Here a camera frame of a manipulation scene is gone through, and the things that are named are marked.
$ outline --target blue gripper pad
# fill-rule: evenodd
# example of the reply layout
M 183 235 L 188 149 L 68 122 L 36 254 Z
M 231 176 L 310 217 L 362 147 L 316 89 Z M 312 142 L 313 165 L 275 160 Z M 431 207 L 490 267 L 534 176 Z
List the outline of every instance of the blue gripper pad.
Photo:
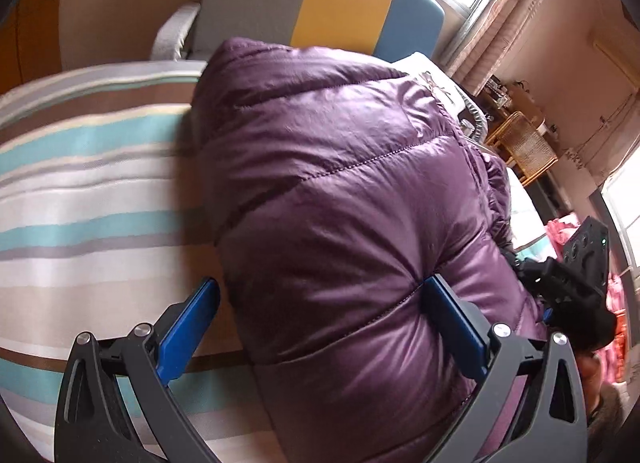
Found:
M 488 373 L 491 324 L 470 302 L 460 300 L 441 275 L 424 281 L 421 311 L 442 336 L 463 376 L 482 382 Z
M 220 287 L 206 279 L 190 296 L 158 348 L 156 371 L 164 385 L 183 374 L 220 306 Z

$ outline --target purple puffer jacket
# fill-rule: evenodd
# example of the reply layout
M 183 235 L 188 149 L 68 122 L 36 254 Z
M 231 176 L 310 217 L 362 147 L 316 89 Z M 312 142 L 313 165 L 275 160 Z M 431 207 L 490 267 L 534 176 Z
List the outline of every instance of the purple puffer jacket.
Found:
M 419 312 L 422 281 L 441 273 L 489 322 L 540 334 L 498 251 L 504 165 L 427 88 L 339 50 L 229 40 L 193 116 L 239 335 L 289 462 L 420 462 L 472 390 Z

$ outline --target wooden chair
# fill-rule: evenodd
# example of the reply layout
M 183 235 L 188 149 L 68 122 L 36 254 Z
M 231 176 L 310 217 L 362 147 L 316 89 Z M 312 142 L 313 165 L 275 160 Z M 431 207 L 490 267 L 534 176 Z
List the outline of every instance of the wooden chair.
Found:
M 523 186 L 527 186 L 558 161 L 551 146 L 519 110 L 492 133 L 486 144 L 501 145 L 508 151 L 511 157 L 507 164 L 517 164 L 520 167 L 524 174 L 520 177 Z

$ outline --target striped bed sheet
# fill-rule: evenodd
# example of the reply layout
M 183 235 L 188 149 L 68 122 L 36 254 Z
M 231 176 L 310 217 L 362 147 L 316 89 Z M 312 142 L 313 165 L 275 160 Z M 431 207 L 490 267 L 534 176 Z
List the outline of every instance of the striped bed sheet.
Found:
M 205 275 L 222 282 L 190 143 L 204 62 L 99 66 L 0 98 L 0 395 L 53 459 L 55 408 L 81 331 L 126 335 Z M 161 454 L 126 378 L 141 442 Z M 224 462 L 285 462 L 226 300 L 170 384 Z

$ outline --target silver screw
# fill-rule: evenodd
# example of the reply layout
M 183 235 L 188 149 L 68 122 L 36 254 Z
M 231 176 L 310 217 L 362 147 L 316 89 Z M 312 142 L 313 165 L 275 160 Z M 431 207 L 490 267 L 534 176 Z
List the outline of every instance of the silver screw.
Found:
M 133 329 L 133 334 L 136 337 L 146 337 L 151 332 L 151 326 L 146 322 L 142 322 L 142 324 L 138 324 Z
M 511 335 L 511 328 L 507 324 L 496 324 L 494 326 L 494 333 L 497 337 L 507 338 Z
M 85 345 L 89 340 L 91 340 L 91 333 L 82 332 L 76 337 L 76 342 L 81 346 Z
M 559 331 L 556 331 L 553 335 L 551 335 L 551 338 L 553 338 L 554 342 L 559 346 L 564 346 L 567 343 L 566 335 Z

